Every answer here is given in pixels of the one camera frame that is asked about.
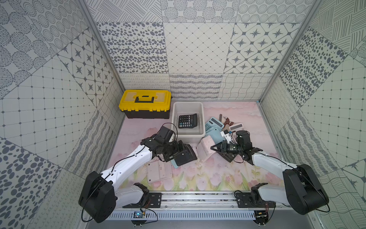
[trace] black cable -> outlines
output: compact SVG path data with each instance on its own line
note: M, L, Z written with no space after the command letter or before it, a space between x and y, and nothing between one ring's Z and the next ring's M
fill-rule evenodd
M158 215L156 214L156 212L155 212L155 211L153 211L153 210L151 210L151 209L149 209L149 208L147 208L147 207L142 207L142 208L147 209L147 210L150 210L150 211L154 212L154 213L155 213L155 215L156 215L156 221L151 221L151 222L148 222L148 223L145 223L145 224L155 223L155 222L157 222L157 221L158 221Z
M136 156L138 153L140 153L143 149L145 149L145 147L146 146L144 146L140 151L138 151L137 153L135 153L134 155L131 155L131 156L128 156L128 157L125 157L125 158L123 158L123 159L121 159L121 160L119 160L119 161L117 161L114 165L113 165L113 167L112 167L112 170L111 170L111 173L109 173L108 174L108 176L106 176L105 178L104 178L104 180L106 180L111 174L113 174L113 169L114 169L114 167L116 166L116 164L118 163L118 162L120 162L120 161L122 161L122 160L124 160L124 159L127 159L127 158L131 158L131 157L133 157L133 156ZM84 213L84 208L85 208L85 206L86 206L86 203L88 202L88 200L90 199L90 197L93 195L93 193L99 188L99 186L102 184L102 180L100 180L100 183L97 185L97 187L93 190L93 192L90 194L90 196L86 199L86 202L85 202L85 204L84 204L84 207L83 207L83 209L81 210L81 220L83 221L83 222L90 222L90 221L92 221L93 220L93 218L91 218L90 220L87 220L87 221L85 221L84 219L83 219L83 213Z
M243 159L243 161L242 161L242 162L237 162L237 161L235 161L234 159L233 159L233 161L235 161L236 163L241 164L241 163L244 163L244 158L242 158L242 159Z
M164 126L165 124L168 124L168 123L169 123L169 124L173 124L173 123L171 123L171 122L166 122L166 123L164 123L164 124L163 124L163 125L161 125L161 126ZM176 141L176 140L178 139L178 129L177 129L177 127L176 127L174 124L173 124L173 126L174 126L174 127L175 127L175 129L177 130L177 134L175 134L175 133L174 133L174 134L175 134L175 137L176 137L174 140Z
M271 157L271 158L276 158L277 160L281 161L282 163L284 163L285 165L288 165L289 167L295 169L303 178L306 179L307 182L309 182L309 184L315 189L315 191L318 192L318 194L320 195L320 197L324 200L324 202L326 203L327 207L328 207L328 211L322 211L322 210L319 210L319 209L316 209L318 211L321 211L321 212L325 212L325 213L328 213L330 212L330 207L329 207L329 204L326 202L325 198L320 194L320 192L315 188L315 186L296 168L292 167L291 165L289 165L288 163L285 163L283 160L281 159L278 159L277 157L273 157L273 156L270 156L270 155L265 155L265 154L262 154L264 156L267 156L267 157Z

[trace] calculator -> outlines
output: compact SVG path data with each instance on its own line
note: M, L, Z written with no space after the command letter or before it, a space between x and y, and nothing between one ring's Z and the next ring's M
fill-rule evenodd
M197 114L193 115L180 115L179 116L179 128L194 128L197 126Z
M224 124L219 120L217 120L215 117L211 117L210 120L205 125L206 133L212 127L217 127L218 129L222 130L224 128Z

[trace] wall tile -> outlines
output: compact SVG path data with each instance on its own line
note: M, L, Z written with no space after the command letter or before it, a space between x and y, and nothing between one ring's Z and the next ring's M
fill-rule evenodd
M120 79L125 89L158 89L170 91L168 73L121 73Z
M340 166L366 158L366 67L348 56L301 110Z
M1 5L0 98L46 63L53 52L17 2Z
M365 14L363 1L325 0L310 26L350 53L366 36Z
M167 73L162 23L97 23L118 73Z
M275 134L282 129L299 109L280 78L275 79L262 102L262 107Z
M340 168L300 110L276 136L288 162L308 164L318 177Z
M124 118L124 113L119 109L122 96L123 92L117 81L113 78L105 95L98 98L97 109L102 113L102 116L115 134L119 132Z
M95 111L64 169L83 178L92 171L101 172L108 163L115 138L101 112Z
M342 168L344 174L347 176L352 186L356 189L358 194L364 202L366 202L366 159L354 162Z
M246 0L239 5L237 22L295 22L301 23L313 0Z
M233 25L166 23L169 73L222 74Z
M346 58L346 53L309 27L280 74L298 106L318 89Z
M366 204L356 192L343 170L319 177L329 196L329 213L320 212L327 228L365 228Z
M259 99L271 77L272 74L224 74L218 99Z
M6 95L3 104L0 135L60 166L96 109L56 56Z
M217 99L222 74L169 74L173 99Z
M235 23L225 73L274 73L299 23Z
M104 95L112 73L89 28L65 46L57 56L94 106L98 106L97 97Z
M161 0L163 22L235 22L240 0Z
M73 228L81 217L78 201L84 182L63 169L27 228Z
M161 22L159 0L87 0L96 22Z
M3 138L0 145L2 226L27 228L61 167Z
M83 14L74 0L39 1L33 4L30 1L22 0L19 1L19 4L40 29L39 36L43 35L55 53L87 27Z

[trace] blue calculator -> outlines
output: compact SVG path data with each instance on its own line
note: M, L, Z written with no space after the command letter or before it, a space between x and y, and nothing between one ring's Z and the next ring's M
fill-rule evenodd
M210 120L205 124L206 132L212 127L217 127L218 129L222 130L224 128L224 124L217 118L211 117Z

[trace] pink floral mat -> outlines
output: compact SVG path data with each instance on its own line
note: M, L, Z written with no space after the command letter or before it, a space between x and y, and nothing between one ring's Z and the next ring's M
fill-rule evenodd
M259 112L256 102L203 102L205 121L219 117L229 117L230 121L242 122L250 132L254 147L261 148L271 156L279 157ZM128 119L123 122L116 146L109 161L109 167L130 154L146 137L157 133L160 126L170 119ZM197 144L191 144L194 151ZM247 191L253 185L267 182L283 185L283 181L263 168L249 163L229 163L219 154L213 154L205 163L192 161L175 169L173 177L162 181L147 182L147 164L132 174L120 188L126 188L136 182L147 186L151 191Z

